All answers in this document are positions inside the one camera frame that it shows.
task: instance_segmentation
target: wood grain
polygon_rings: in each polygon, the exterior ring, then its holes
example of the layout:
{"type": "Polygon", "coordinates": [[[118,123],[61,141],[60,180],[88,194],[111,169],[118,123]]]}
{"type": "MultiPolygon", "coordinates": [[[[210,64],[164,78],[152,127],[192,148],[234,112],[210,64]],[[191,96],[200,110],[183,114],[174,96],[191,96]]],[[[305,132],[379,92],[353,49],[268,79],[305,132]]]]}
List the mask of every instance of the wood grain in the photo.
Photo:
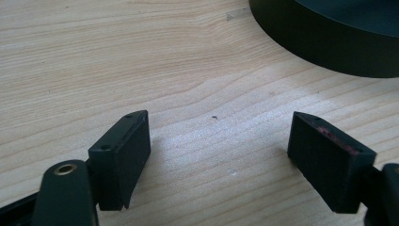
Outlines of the wood grain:
{"type": "Polygon", "coordinates": [[[131,206],[101,225],[362,225],[291,164],[294,111],[398,162],[399,80],[317,67],[271,40],[241,0],[0,1],[0,206],[150,112],[131,206]]]}

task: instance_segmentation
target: black round object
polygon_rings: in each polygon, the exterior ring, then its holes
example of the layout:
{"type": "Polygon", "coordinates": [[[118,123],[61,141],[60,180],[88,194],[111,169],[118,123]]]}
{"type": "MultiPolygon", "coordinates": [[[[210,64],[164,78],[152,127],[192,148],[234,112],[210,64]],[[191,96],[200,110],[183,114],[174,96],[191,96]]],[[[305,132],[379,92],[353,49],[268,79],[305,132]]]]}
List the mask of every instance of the black round object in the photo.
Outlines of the black round object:
{"type": "Polygon", "coordinates": [[[399,76],[398,0],[249,0],[262,29],[295,55],[357,76],[399,76]]]}

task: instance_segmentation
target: red mark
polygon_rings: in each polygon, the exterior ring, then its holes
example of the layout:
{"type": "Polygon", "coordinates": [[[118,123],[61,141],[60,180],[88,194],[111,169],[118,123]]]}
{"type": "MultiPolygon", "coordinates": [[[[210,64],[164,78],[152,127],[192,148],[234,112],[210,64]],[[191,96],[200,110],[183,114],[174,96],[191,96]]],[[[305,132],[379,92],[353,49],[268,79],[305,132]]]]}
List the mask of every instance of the red mark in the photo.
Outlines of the red mark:
{"type": "Polygon", "coordinates": [[[337,136],[331,134],[327,128],[320,126],[320,127],[317,128],[317,130],[320,133],[322,133],[322,134],[326,135],[327,137],[329,137],[332,141],[334,141],[336,144],[338,144],[343,149],[345,149],[347,152],[349,152],[349,154],[351,154],[351,155],[358,155],[359,154],[358,150],[356,150],[356,149],[352,148],[351,146],[345,144],[343,141],[341,141],[339,138],[337,138],[337,136]]]}

